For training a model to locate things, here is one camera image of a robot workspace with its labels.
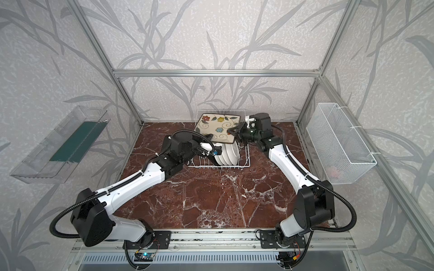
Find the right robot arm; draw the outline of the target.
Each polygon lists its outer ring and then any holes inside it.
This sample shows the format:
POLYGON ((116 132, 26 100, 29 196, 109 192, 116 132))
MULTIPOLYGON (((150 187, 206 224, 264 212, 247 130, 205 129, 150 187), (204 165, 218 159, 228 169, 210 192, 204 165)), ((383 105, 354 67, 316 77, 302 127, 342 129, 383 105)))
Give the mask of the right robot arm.
POLYGON ((335 216, 333 187, 312 175, 290 152, 284 129, 266 113, 248 116, 228 130, 238 142, 258 147, 289 180, 297 194, 293 213, 276 226, 281 241, 313 231, 335 216))

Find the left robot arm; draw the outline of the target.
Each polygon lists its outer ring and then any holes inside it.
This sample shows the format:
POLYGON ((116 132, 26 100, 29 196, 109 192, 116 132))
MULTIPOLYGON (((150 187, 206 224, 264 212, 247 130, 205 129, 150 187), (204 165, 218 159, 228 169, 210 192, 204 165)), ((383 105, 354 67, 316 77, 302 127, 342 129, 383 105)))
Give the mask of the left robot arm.
POLYGON ((116 217, 114 213, 130 199, 180 172, 195 156, 213 160, 222 153, 221 146, 194 131, 181 130, 165 136, 159 155, 135 174, 95 192, 81 191, 79 207, 72 211, 71 223, 87 247, 108 239, 141 242, 151 232, 140 220, 116 217))

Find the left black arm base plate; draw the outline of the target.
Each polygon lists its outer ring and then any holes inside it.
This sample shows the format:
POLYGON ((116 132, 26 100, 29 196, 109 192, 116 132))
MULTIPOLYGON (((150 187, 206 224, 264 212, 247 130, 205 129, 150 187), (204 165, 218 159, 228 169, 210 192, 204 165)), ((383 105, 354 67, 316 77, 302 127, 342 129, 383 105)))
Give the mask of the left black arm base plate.
POLYGON ((125 241, 123 248, 128 250, 151 249, 167 250, 170 244, 171 231, 153 231, 145 235, 137 242, 125 241))

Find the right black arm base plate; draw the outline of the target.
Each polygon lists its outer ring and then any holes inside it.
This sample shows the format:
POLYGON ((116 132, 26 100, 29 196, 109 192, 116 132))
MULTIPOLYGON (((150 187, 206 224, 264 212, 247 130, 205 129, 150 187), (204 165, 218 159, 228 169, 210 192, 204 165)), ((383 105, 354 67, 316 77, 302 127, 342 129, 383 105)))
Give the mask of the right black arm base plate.
POLYGON ((292 237, 286 237, 276 230, 258 229, 255 232, 255 236, 259 239, 261 248, 263 249, 299 249, 306 247, 305 237, 298 234, 292 237))

